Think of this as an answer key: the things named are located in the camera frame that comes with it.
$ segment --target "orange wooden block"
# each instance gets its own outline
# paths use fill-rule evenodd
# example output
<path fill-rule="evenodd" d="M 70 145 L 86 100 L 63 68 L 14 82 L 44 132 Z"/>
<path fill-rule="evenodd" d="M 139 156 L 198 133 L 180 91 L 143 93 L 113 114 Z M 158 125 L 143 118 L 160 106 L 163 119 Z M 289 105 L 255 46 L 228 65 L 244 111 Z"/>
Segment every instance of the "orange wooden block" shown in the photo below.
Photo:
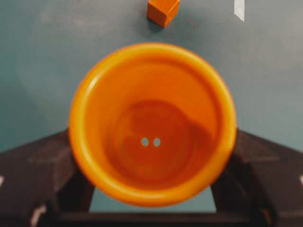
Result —
<path fill-rule="evenodd" d="M 147 18 L 165 28 L 177 15 L 180 0 L 149 0 Z"/>

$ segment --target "orange flower pot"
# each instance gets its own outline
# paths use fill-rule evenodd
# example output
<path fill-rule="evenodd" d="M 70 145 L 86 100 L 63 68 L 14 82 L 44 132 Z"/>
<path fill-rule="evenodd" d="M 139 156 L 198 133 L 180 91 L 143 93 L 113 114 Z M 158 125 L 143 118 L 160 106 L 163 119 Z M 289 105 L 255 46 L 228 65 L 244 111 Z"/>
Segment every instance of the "orange flower pot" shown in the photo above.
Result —
<path fill-rule="evenodd" d="M 234 146 L 236 116 L 219 74 L 167 44 L 126 47 L 75 94 L 69 136 L 86 177 L 139 206 L 184 201 L 213 183 Z"/>

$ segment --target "white tape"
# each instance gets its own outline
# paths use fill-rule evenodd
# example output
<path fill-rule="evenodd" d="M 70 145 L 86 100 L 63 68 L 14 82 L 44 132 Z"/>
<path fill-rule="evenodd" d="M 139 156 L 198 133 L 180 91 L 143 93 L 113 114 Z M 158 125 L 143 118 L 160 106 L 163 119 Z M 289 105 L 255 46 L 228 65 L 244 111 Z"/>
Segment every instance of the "white tape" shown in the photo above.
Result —
<path fill-rule="evenodd" d="M 4 182 L 4 176 L 0 176 L 0 187 L 3 184 L 3 182 Z"/>
<path fill-rule="evenodd" d="M 46 206 L 45 205 L 42 205 L 41 207 L 38 207 L 34 210 L 33 216 L 30 220 L 31 227 L 36 227 L 37 226 L 38 221 L 40 219 L 40 216 L 44 213 L 46 213 Z"/>
<path fill-rule="evenodd" d="M 244 22 L 245 19 L 245 0 L 235 0 L 234 14 Z"/>

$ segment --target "teal table surface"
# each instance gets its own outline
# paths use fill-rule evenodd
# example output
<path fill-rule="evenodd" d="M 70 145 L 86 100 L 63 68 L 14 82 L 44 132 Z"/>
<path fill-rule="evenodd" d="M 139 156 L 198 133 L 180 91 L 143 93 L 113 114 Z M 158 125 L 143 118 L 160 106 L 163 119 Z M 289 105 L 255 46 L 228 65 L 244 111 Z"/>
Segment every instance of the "teal table surface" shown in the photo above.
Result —
<path fill-rule="evenodd" d="M 181 0 L 165 29 L 146 0 L 5 0 L 0 7 L 0 151 L 68 127 L 87 71 L 130 44 L 164 42 L 210 62 L 233 96 L 238 126 L 303 149 L 303 1 Z M 92 211 L 153 211 L 95 191 Z M 165 211 L 215 211 L 209 188 Z"/>

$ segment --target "orange cube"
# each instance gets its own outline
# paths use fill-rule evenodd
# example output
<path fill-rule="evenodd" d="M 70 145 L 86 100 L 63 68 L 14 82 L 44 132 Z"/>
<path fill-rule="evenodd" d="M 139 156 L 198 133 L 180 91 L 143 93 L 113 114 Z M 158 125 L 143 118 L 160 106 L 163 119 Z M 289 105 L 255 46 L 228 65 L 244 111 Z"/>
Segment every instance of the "orange cube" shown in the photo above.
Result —
<path fill-rule="evenodd" d="M 147 18 L 165 28 L 177 15 L 180 0 L 149 0 Z"/>

